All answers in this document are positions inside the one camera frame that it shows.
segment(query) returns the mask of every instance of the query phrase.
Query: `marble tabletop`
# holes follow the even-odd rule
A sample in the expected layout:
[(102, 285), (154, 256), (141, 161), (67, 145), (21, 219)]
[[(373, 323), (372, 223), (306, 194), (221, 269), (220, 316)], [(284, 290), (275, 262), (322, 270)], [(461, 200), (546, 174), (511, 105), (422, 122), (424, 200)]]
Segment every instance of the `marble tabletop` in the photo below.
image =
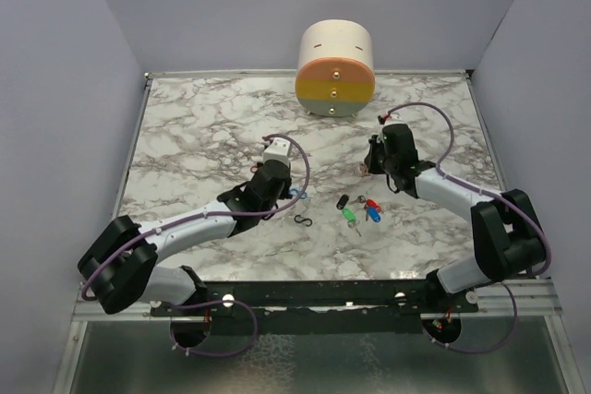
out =
[[(189, 265), (204, 280), (412, 279), (471, 252), (467, 222), (438, 205), (391, 193), (384, 176), (357, 172), (368, 138), (380, 131), (378, 114), (428, 101), (451, 117), (456, 131), (444, 168), (498, 187), (463, 75), (379, 75), (373, 101), (342, 119), (307, 115), (294, 82), (262, 75), (153, 80), (120, 214), (148, 221), (205, 205), (249, 180), (250, 166), (261, 159), (260, 138), (270, 133), (297, 140), (312, 169), (307, 200), (247, 233), (170, 257), (164, 266)], [(445, 122), (426, 107), (406, 108), (400, 117), (413, 130), (420, 158), (435, 161), (449, 141)], [(294, 156), (295, 187), (304, 171)], [(342, 194), (376, 200), (381, 222), (365, 221), (362, 206), (352, 204), (361, 236), (347, 228), (335, 207)], [(313, 225), (296, 224), (296, 214)]]

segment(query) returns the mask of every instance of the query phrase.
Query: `gray wall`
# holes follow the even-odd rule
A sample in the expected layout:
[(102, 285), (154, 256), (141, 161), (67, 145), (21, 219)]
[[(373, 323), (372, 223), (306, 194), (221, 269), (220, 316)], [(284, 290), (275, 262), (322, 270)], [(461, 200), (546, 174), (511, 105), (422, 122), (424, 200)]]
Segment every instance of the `gray wall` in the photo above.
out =
[(107, 0), (150, 71), (295, 68), (312, 23), (368, 28), (376, 68), (474, 68), (512, 0)]
[(476, 97), (511, 186), (528, 191), (591, 390), (591, 0), (515, 0), (476, 69)]
[(0, 0), (0, 391), (49, 392), (143, 87), (104, 0)]

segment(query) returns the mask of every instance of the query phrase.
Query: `purple cable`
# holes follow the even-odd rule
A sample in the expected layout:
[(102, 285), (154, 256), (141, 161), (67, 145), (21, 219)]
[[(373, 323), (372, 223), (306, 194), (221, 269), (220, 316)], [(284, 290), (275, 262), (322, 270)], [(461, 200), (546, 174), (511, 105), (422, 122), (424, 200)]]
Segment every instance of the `purple cable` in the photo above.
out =
[[(215, 216), (264, 217), (264, 216), (271, 216), (272, 214), (276, 214), (278, 212), (285, 211), (286, 209), (293, 207), (296, 204), (296, 202), (304, 195), (304, 193), (306, 193), (306, 189), (308, 188), (308, 184), (310, 181), (310, 163), (308, 161), (308, 156), (306, 155), (306, 152), (295, 140), (293, 140), (289, 136), (284, 136), (283, 134), (269, 134), (268, 136), (263, 137), (263, 140), (270, 140), (275, 137), (284, 138), (285, 140), (291, 142), (291, 144), (294, 145), (295, 148), (302, 155), (302, 160), (304, 161), (304, 164), (306, 165), (306, 178), (304, 180), (304, 184), (302, 185), (302, 189), (300, 189), (299, 193), (297, 193), (294, 196), (294, 198), (292, 198), (287, 204), (285, 204), (282, 207), (279, 207), (277, 209), (270, 209), (268, 211), (258, 211), (258, 212), (212, 211), (212, 212), (208, 212), (207, 217), (215, 217)], [(165, 225), (162, 225), (159, 228), (162, 231), (166, 231), (171, 228), (174, 228), (175, 226), (182, 225), (183, 223), (187, 223), (189, 221), (197, 221), (199, 219), (203, 219), (204, 217), (205, 217), (205, 214), (203, 214), (201, 212), (199, 214), (193, 214), (192, 216), (186, 216), (186, 217), (179, 219), (177, 221), (171, 221), (170, 223), (166, 223)], [(149, 237), (153, 234), (156, 234), (156, 228), (146, 231), (145, 233), (142, 233), (142, 234), (134, 237), (133, 239), (129, 240), (128, 242), (126, 242), (125, 244), (120, 246), (115, 252), (113, 252), (108, 258), (106, 258), (104, 260), (104, 262), (97, 269), (94, 270), (94, 272), (90, 275), (90, 277), (82, 285), (82, 289), (80, 290), (82, 299), (89, 301), (89, 302), (96, 300), (96, 297), (89, 296), (87, 294), (87, 292), (88, 292), (89, 288), (91, 287), (92, 283), (94, 282), (94, 280), (104, 271), (105, 268), (107, 268), (109, 265), (111, 265), (111, 263), (113, 263), (116, 258), (121, 256), (131, 246), (133, 246), (135, 243), (139, 242), (141, 239), (145, 239), (146, 237)]]
[(511, 325), (511, 329), (509, 330), (509, 332), (507, 333), (505, 338), (503, 340), (501, 340), (499, 343), (489, 346), (487, 348), (482, 348), (480, 350), (468, 350), (466, 348), (452, 346), (449, 343), (442, 343), (442, 342), (438, 341), (437, 339), (435, 339), (433, 336), (431, 336), (427, 332), (427, 330), (424, 328), (423, 328), (423, 333), (426, 334), (427, 336), (429, 336), (431, 338), (431, 342), (435, 343), (437, 346), (440, 346), (441, 348), (445, 348), (446, 350), (449, 350), (449, 351), (461, 352), (463, 354), (486, 354), (487, 352), (497, 351), (499, 348), (502, 348), (503, 346), (505, 346), (507, 344), (507, 342), (515, 334), (515, 331), (517, 330), (518, 316), (517, 316), (517, 302), (515, 301), (515, 296), (513, 295), (513, 292), (504, 283), (501, 283), (501, 285), (505, 287), (505, 290), (507, 290), (507, 293), (509, 293), (509, 297), (511, 297), (511, 303), (513, 305), (513, 324)]
[(510, 208), (518, 216), (520, 216), (536, 232), (540, 241), (544, 245), (544, 251), (546, 253), (546, 259), (544, 260), (544, 265), (542, 265), (542, 267), (540, 269), (537, 269), (534, 272), (534, 276), (539, 276), (540, 274), (546, 272), (548, 270), (548, 268), (550, 267), (550, 264), (552, 263), (552, 251), (550, 249), (550, 245), (549, 245), (548, 239), (546, 238), (546, 235), (542, 232), (540, 227), (537, 226), (537, 223), (535, 223), (527, 214), (525, 214), (523, 211), (521, 211), (519, 208), (517, 208), (512, 202), (507, 200), (505, 197), (503, 197), (499, 194), (496, 194), (496, 193), (492, 193), (486, 189), (481, 189), (476, 185), (473, 185), (469, 182), (459, 179), (458, 177), (454, 177), (453, 175), (447, 174), (446, 172), (444, 172), (441, 169), (441, 162), (450, 154), (450, 152), (452, 152), (453, 142), (455, 141), (455, 133), (453, 131), (452, 121), (447, 116), (447, 114), (444, 113), (443, 110), (441, 108), (439, 108), (438, 106), (435, 106), (431, 103), (422, 102), (422, 101), (411, 101), (409, 103), (394, 106), (390, 111), (388, 111), (388, 114), (394, 113), (402, 108), (406, 108), (407, 106), (415, 106), (415, 105), (427, 106), (428, 108), (431, 108), (432, 110), (435, 110), (436, 112), (438, 112), (441, 115), (441, 117), (443, 117), (443, 119), (445, 119), (445, 123), (447, 124), (448, 128), (450, 129), (450, 143), (447, 146), (447, 149), (445, 150), (445, 152), (443, 152), (441, 157), (439, 157), (439, 159), (435, 163), (435, 169), (437, 170), (439, 175), (441, 175), (444, 179), (447, 179), (450, 182), (452, 182), (456, 185), (459, 185), (465, 189), (468, 189), (468, 190), (473, 191), (475, 193), (480, 193), (483, 196), (494, 198), (495, 200), (499, 200), (499, 202), (501, 202), (503, 205)]
[(205, 357), (233, 357), (233, 356), (238, 355), (238, 354), (246, 351), (247, 349), (251, 348), (257, 341), (257, 336), (259, 334), (259, 322), (257, 321), (257, 316), (255, 315), (255, 312), (252, 310), (252, 308), (250, 306), (248, 306), (244, 302), (240, 302), (239, 300), (233, 300), (231, 302), (225, 301), (225, 300), (214, 300), (212, 302), (205, 302), (203, 304), (188, 304), (188, 305), (175, 304), (175, 305), (173, 305), (173, 308), (176, 308), (176, 309), (201, 309), (201, 308), (207, 308), (209, 306), (214, 306), (217, 304), (237, 304), (239, 306), (242, 306), (244, 309), (246, 309), (248, 311), (248, 313), (252, 317), (252, 337), (251, 337), (250, 341), (245, 346), (243, 346), (242, 348), (238, 348), (237, 350), (228, 351), (228, 352), (207, 352), (207, 351), (194, 350), (193, 348), (184, 348), (176, 342), (175, 334), (173, 333), (173, 329), (171, 328), (170, 329), (170, 338), (173, 341), (173, 344), (177, 348), (183, 350), (184, 352), (189, 352), (189, 353), (195, 354), (195, 355), (202, 355)]

